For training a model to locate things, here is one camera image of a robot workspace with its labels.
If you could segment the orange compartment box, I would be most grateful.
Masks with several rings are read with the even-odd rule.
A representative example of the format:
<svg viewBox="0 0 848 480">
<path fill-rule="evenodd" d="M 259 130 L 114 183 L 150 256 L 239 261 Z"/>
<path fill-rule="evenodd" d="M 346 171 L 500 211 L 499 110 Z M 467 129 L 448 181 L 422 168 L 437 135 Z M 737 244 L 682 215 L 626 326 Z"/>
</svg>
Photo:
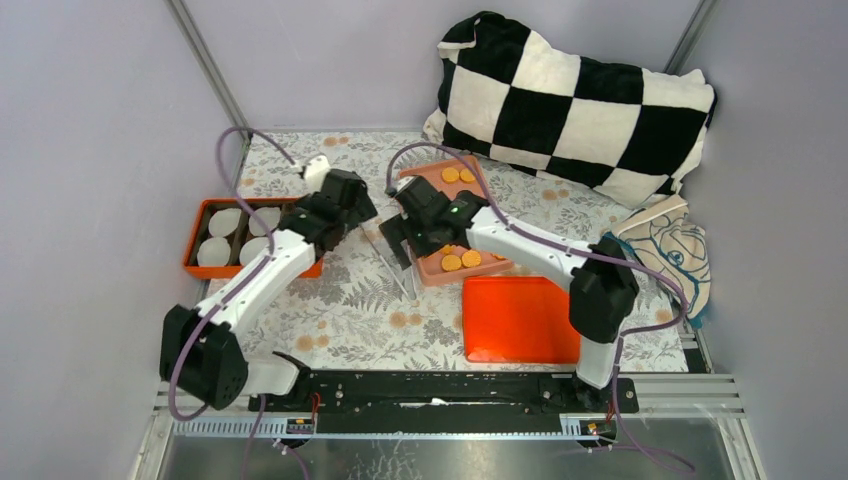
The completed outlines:
<svg viewBox="0 0 848 480">
<path fill-rule="evenodd" d="M 264 231 L 234 199 L 207 199 L 198 209 L 182 265 L 197 279 L 231 278 L 267 246 Z"/>
</svg>

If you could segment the pink cookie tray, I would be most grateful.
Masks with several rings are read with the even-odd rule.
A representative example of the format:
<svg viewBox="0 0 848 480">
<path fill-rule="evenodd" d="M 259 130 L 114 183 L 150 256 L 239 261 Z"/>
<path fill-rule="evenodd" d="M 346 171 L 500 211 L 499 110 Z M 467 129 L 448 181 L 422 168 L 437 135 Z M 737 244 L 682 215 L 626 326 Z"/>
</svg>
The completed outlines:
<svg viewBox="0 0 848 480">
<path fill-rule="evenodd" d="M 460 192 L 470 191 L 483 197 L 481 186 L 486 185 L 483 170 L 479 162 L 471 155 L 464 160 L 476 172 L 475 179 L 466 173 L 467 167 L 458 160 L 443 160 L 419 167 L 410 167 L 400 171 L 399 177 L 421 177 L 426 179 L 437 191 L 444 193 L 453 200 Z M 415 267 L 421 284 L 425 287 L 442 286 L 462 282 L 467 277 L 493 275 L 507 271 L 513 267 L 513 262 L 498 255 L 474 248 L 472 254 L 467 254 L 468 248 L 458 244 L 440 247 L 435 253 L 427 256 L 416 255 L 407 248 L 410 257 L 415 260 Z"/>
</svg>

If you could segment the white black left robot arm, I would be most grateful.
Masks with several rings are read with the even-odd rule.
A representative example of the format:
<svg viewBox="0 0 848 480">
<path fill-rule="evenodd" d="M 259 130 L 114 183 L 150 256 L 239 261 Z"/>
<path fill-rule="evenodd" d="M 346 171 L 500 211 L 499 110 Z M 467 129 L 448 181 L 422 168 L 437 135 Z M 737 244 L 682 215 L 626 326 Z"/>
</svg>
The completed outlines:
<svg viewBox="0 0 848 480">
<path fill-rule="evenodd" d="M 288 411 L 309 401 L 311 387 L 299 377 L 303 365 L 287 354 L 249 359 L 242 341 L 290 283 L 377 214 L 366 182 L 354 172 L 327 168 L 312 182 L 315 191 L 295 202 L 265 250 L 229 283 L 192 308 L 176 305 L 166 314 L 159 373 L 174 417 L 184 417 L 178 391 L 216 410 L 242 394 L 272 395 Z"/>
</svg>

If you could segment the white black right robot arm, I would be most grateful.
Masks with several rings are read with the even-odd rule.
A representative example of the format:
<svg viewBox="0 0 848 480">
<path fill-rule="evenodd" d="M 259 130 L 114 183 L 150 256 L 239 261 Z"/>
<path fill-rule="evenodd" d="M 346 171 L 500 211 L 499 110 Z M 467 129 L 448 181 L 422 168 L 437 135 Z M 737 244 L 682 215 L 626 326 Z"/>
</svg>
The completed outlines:
<svg viewBox="0 0 848 480">
<path fill-rule="evenodd" d="M 462 246 L 527 266 L 565 291 L 568 320 L 581 337 L 575 402 L 597 412 L 612 400 L 616 344 L 639 293 L 617 244 L 568 240 L 505 215 L 493 201 L 469 190 L 449 197 L 422 176 L 405 177 L 386 193 L 401 212 L 383 222 L 380 231 L 402 267 L 410 266 L 412 256 Z"/>
</svg>

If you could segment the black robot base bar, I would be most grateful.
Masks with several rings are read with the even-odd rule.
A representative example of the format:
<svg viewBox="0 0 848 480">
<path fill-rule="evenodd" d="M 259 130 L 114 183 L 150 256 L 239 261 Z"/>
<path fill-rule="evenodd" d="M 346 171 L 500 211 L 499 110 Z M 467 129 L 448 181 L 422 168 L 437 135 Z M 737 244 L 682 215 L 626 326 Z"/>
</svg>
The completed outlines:
<svg viewBox="0 0 848 480">
<path fill-rule="evenodd" d="M 571 373 L 311 370 L 267 411 L 303 413 L 320 434 L 553 434 L 563 415 L 635 414 L 632 380 L 597 390 Z"/>
</svg>

